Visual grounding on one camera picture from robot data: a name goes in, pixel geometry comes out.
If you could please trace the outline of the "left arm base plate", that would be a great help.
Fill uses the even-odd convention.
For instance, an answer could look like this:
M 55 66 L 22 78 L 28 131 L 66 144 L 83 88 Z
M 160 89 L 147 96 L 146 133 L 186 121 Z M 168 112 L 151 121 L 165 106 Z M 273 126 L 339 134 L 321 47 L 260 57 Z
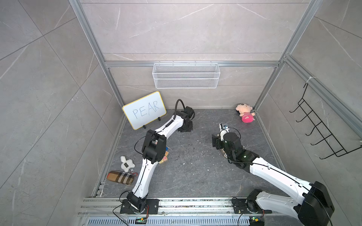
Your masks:
M 133 207 L 127 199 L 123 200 L 123 204 L 121 205 L 120 214 L 157 214 L 159 209 L 159 199 L 147 199 L 146 206 L 142 211 L 138 211 L 135 207 Z

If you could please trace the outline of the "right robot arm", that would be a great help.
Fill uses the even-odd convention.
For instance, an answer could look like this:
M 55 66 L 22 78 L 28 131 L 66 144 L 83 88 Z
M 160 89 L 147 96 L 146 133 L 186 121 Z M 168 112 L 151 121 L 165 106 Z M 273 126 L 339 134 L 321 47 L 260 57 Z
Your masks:
M 332 225 L 335 207 L 324 184 L 318 181 L 310 183 L 273 166 L 245 149 L 234 132 L 221 130 L 220 134 L 212 135 L 212 146 L 223 151 L 229 163 L 286 193 L 286 196 L 273 195 L 255 189 L 246 201 L 250 212 L 276 211 L 298 219 L 304 226 Z

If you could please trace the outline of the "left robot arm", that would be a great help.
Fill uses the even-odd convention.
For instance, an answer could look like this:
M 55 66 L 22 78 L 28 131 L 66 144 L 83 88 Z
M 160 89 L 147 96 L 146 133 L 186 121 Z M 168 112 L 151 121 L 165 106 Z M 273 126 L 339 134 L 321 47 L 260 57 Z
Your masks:
M 141 213 L 146 208 L 150 182 L 157 165 L 166 154 L 167 139 L 176 131 L 192 131 L 192 119 L 194 117 L 195 111 L 187 106 L 181 111 L 176 110 L 170 120 L 160 128 L 147 132 L 141 149 L 142 167 L 140 174 L 134 188 L 127 195 L 127 200 L 134 212 Z

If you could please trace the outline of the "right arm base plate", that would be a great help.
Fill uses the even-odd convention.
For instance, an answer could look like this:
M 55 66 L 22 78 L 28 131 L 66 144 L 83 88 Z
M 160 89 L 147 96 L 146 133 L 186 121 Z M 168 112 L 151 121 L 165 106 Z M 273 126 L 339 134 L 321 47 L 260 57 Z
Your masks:
M 231 199 L 235 214 L 271 214 L 271 210 L 262 209 L 254 200 L 240 199 L 233 197 Z

